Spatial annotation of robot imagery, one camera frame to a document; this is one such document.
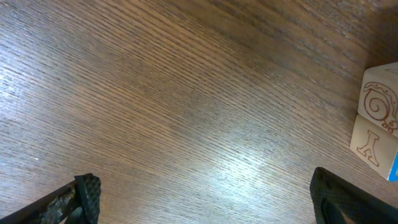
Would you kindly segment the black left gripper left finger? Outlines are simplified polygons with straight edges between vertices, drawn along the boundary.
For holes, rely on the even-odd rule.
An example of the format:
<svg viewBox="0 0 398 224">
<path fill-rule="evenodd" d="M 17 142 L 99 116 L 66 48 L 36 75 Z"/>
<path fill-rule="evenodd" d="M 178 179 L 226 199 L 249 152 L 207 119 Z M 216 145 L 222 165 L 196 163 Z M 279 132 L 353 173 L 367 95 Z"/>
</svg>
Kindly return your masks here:
<svg viewBox="0 0 398 224">
<path fill-rule="evenodd" d="M 4 217 L 1 223 L 97 224 L 100 214 L 100 178 L 88 173 Z"/>
</svg>

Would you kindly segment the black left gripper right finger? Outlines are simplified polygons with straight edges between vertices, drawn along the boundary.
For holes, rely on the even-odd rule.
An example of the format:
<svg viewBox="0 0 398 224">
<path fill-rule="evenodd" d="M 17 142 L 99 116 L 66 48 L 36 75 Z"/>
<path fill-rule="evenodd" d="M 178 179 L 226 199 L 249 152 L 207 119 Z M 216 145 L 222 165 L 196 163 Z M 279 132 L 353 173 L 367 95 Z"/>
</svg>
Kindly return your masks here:
<svg viewBox="0 0 398 224">
<path fill-rule="evenodd" d="M 317 167 L 310 183 L 317 224 L 397 223 L 397 209 L 323 167 Z"/>
</svg>

